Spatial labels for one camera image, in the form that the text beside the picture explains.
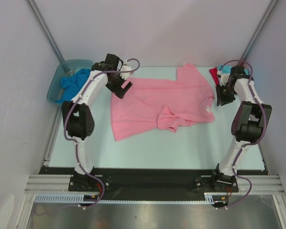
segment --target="white label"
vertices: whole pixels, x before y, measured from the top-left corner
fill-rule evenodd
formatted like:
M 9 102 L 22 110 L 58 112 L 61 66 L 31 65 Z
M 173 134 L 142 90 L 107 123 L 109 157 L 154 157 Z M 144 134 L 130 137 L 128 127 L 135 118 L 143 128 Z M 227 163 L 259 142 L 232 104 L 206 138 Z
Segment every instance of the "white label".
M 209 113 L 211 113 L 211 112 L 212 112 L 211 107 L 207 106 L 207 107 L 206 107 L 206 111 L 209 112 Z

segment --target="white table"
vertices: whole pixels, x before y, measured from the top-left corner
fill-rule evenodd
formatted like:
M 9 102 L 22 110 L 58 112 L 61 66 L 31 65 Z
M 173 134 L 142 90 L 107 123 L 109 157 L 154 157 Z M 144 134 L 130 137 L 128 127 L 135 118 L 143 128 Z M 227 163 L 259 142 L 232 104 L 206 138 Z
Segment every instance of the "white table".
M 236 98 L 231 104 L 216 106 L 215 83 L 209 69 L 210 67 L 198 68 L 214 91 L 212 110 L 215 121 L 179 127 L 176 133 L 154 129 L 116 142 L 110 125 L 112 93 L 103 88 L 91 109 L 95 120 L 94 132 L 86 138 L 92 145 L 91 154 L 95 167 L 214 169 L 230 146 L 231 123 L 240 102 Z M 142 67 L 134 76 L 175 80 L 176 68 Z M 64 139 L 61 121 L 49 166 L 74 167 L 75 164 L 74 145 Z M 258 146 L 248 150 L 240 169 L 264 170 Z

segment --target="pink cloth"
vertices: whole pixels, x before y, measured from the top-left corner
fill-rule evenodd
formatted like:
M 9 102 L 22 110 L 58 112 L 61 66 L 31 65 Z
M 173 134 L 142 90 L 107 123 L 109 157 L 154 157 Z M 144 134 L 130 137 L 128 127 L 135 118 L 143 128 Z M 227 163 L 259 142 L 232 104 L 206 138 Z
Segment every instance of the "pink cloth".
M 130 78 L 123 99 L 111 98 L 111 126 L 116 141 L 154 128 L 176 132 L 178 126 L 214 121 L 214 93 L 191 64 L 177 68 L 177 80 Z

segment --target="shiny floor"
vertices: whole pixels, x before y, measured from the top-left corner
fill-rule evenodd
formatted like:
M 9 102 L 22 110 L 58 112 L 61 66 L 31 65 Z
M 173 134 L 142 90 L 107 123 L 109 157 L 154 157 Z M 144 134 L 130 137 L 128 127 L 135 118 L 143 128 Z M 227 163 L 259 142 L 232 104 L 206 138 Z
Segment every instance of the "shiny floor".
M 272 196 L 249 196 L 228 210 L 210 205 L 97 204 L 85 211 L 35 203 L 27 229 L 281 229 Z

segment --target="metal pole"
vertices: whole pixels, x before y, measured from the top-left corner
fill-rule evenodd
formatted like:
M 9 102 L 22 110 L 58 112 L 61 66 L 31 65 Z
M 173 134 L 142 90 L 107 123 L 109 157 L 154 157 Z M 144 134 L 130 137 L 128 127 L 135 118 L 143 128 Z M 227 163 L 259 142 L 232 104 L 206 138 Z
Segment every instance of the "metal pole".
M 43 34 L 46 36 L 53 52 L 55 53 L 57 59 L 59 60 L 60 63 L 63 63 L 65 60 L 61 54 L 61 51 L 59 50 L 43 16 L 41 15 L 36 3 L 34 0 L 25 0 L 27 2 L 27 4 L 29 5 L 29 8 L 31 9 L 31 12 L 33 13 L 37 23 L 40 25 L 40 28 L 43 32 Z M 66 73 L 68 73 L 70 71 L 70 69 L 67 66 L 63 66 L 64 70 Z
M 251 49 L 253 47 L 253 45 L 255 44 L 257 38 L 259 37 L 261 31 L 263 30 L 264 26 L 266 25 L 267 21 L 270 18 L 270 15 L 272 14 L 272 12 L 274 11 L 275 7 L 277 6 L 277 3 L 279 2 L 279 0 L 271 0 L 266 11 L 264 12 L 261 21 L 259 22 L 256 30 L 254 31 L 249 44 L 247 45 L 245 51 L 243 52 L 242 57 L 240 58 L 240 60 L 246 60 L 248 58 L 249 53 L 251 52 Z

